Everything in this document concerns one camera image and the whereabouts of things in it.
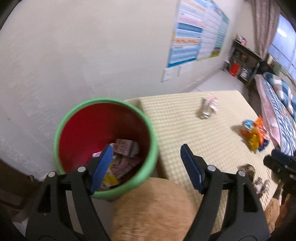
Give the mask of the silver wrapper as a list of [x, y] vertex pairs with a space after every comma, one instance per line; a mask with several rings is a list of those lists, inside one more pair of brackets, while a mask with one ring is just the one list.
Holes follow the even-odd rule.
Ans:
[[264, 193], [266, 193], [269, 190], [270, 181], [269, 180], [263, 180], [261, 177], [258, 177], [253, 182], [254, 190], [258, 196], [258, 198], [261, 198]]

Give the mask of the brown chocolate wrapper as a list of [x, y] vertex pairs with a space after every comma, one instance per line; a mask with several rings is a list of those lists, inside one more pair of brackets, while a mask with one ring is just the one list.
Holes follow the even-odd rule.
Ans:
[[254, 176], [255, 176], [255, 168], [254, 166], [250, 164], [245, 164], [240, 167], [241, 170], [243, 170], [247, 176], [249, 177], [250, 181], [254, 181]]

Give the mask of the orange snack bag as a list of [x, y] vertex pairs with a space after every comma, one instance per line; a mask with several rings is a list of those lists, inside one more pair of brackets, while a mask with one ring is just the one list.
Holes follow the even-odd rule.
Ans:
[[263, 118], [261, 116], [259, 116], [255, 121], [244, 120], [240, 131], [248, 148], [253, 152], [261, 152], [270, 142], [269, 132], [265, 128]]

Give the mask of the long pink snack wrapper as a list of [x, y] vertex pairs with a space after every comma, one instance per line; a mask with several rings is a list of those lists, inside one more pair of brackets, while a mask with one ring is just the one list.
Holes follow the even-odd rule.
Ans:
[[97, 167], [95, 173], [93, 174], [93, 177], [95, 177], [95, 175], [97, 177], [104, 177], [107, 174], [107, 171], [111, 171], [115, 178], [119, 179], [141, 163], [141, 159], [137, 156], [125, 156], [114, 151], [112, 152], [112, 154], [113, 157], [108, 170], [102, 168], [103, 170], [100, 171], [100, 168]]

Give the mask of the white red wrapper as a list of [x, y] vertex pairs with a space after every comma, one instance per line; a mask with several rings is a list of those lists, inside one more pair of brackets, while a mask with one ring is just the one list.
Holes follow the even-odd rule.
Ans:
[[209, 118], [213, 114], [217, 114], [218, 111], [218, 99], [212, 94], [208, 94], [207, 97], [203, 99], [203, 103], [200, 110], [200, 118]]

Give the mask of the large pink snack bag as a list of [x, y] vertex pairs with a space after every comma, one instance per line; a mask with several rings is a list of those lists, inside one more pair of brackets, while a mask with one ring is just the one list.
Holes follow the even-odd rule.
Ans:
[[110, 144], [116, 154], [126, 157], [135, 157], [139, 153], [139, 146], [137, 142], [131, 140], [117, 139], [115, 143]]

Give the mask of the yellow snack wrapper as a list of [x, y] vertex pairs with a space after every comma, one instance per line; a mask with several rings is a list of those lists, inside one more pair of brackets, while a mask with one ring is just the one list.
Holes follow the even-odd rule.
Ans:
[[119, 184], [119, 181], [114, 176], [114, 174], [112, 174], [111, 172], [107, 172], [103, 179], [101, 188], [104, 190], [109, 190], [111, 187], [117, 186], [118, 184]]

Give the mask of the green red trash bin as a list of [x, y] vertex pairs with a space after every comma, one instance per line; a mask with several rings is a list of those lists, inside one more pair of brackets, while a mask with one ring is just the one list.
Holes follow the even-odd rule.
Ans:
[[107, 191], [97, 191], [93, 198], [112, 200], [144, 183], [158, 161], [158, 142], [149, 118], [128, 102], [98, 98], [85, 101], [67, 113], [54, 138], [54, 159], [60, 174], [88, 164], [92, 154], [102, 151], [117, 139], [135, 141], [142, 162], [133, 176]]

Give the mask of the plaid blue bed quilt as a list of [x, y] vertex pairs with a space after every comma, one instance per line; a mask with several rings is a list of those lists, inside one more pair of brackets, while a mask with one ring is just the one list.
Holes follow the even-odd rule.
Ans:
[[295, 119], [290, 115], [270, 84], [272, 79], [278, 80], [278, 77], [268, 72], [264, 75], [255, 75], [263, 123], [269, 132], [273, 145], [284, 154], [293, 156], [295, 152]]

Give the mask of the checkered yellow tablecloth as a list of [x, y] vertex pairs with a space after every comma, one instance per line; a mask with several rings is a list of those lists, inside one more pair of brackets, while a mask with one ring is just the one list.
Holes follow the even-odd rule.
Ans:
[[151, 120], [159, 144], [159, 162], [164, 179], [185, 188], [197, 209], [202, 196], [192, 186], [180, 158], [180, 147], [187, 144], [223, 172], [235, 173], [242, 165], [251, 164], [255, 177], [269, 180], [269, 190], [260, 198], [266, 208], [278, 186], [278, 179], [263, 164], [273, 145], [261, 152], [252, 152], [241, 136], [240, 126], [246, 119], [257, 118], [245, 98], [237, 91], [215, 91], [218, 112], [201, 119], [200, 109], [206, 92], [168, 94], [129, 99], [128, 102]]

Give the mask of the tan fuzzy sleeve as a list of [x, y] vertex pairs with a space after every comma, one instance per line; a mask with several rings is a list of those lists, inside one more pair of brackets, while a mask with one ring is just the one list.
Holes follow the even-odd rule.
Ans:
[[150, 177], [114, 204], [112, 240], [183, 240], [197, 207], [185, 188]]

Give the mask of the red small bin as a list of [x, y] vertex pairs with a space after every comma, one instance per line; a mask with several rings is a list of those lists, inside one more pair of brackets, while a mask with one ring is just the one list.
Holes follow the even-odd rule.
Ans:
[[236, 76], [239, 68], [240, 68], [240, 66], [237, 63], [233, 63], [230, 67], [230, 72], [229, 72], [230, 75], [233, 77]]

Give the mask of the dark metal shelf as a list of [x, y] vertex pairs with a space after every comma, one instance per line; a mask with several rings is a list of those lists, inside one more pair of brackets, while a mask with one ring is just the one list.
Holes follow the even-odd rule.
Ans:
[[257, 53], [241, 44], [238, 40], [233, 40], [224, 70], [229, 73], [231, 65], [237, 63], [240, 68], [235, 77], [244, 85], [250, 86], [262, 61], [263, 59]]

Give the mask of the window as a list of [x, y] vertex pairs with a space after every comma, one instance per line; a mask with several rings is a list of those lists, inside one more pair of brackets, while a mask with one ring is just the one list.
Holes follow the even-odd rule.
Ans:
[[276, 33], [268, 52], [288, 71], [293, 80], [295, 80], [295, 41], [295, 30], [290, 22], [280, 15]]

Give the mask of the pink patterned curtain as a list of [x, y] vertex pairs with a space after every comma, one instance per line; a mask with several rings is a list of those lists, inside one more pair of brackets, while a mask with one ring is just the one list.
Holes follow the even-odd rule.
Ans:
[[270, 0], [254, 0], [250, 3], [254, 23], [255, 50], [262, 59], [265, 59], [278, 28], [280, 7], [276, 1]]

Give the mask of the double white wall socket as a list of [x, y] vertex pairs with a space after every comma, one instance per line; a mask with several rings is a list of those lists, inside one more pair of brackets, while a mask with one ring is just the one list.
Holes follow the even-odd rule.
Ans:
[[188, 74], [191, 72], [192, 63], [185, 63], [178, 67], [177, 76]]

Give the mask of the white wall outlet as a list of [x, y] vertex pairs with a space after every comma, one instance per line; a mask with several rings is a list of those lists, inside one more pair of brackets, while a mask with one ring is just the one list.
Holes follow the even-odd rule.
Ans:
[[161, 82], [165, 82], [171, 79], [172, 68], [165, 68], [162, 73]]

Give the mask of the green blue wall poster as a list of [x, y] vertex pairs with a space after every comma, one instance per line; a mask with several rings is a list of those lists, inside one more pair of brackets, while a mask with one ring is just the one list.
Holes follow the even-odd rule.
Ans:
[[226, 38], [228, 27], [229, 27], [229, 18], [225, 15], [223, 11], [220, 15], [221, 15], [221, 21], [220, 21], [218, 33], [216, 36], [216, 43], [214, 45], [214, 50], [212, 51], [211, 57], [216, 57], [220, 54], [220, 51], [223, 47], [224, 40]]

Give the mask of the middle white wall poster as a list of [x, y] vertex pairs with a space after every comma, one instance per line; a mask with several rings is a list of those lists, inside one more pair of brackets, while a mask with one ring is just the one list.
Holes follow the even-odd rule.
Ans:
[[208, 1], [205, 26], [202, 31], [201, 46], [197, 60], [211, 57], [212, 52], [215, 50], [221, 21], [221, 9], [213, 1]]

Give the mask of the pinyin wall poster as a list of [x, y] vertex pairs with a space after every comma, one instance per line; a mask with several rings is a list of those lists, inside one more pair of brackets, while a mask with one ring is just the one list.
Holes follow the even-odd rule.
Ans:
[[207, 1], [179, 1], [167, 67], [196, 60], [205, 27]]

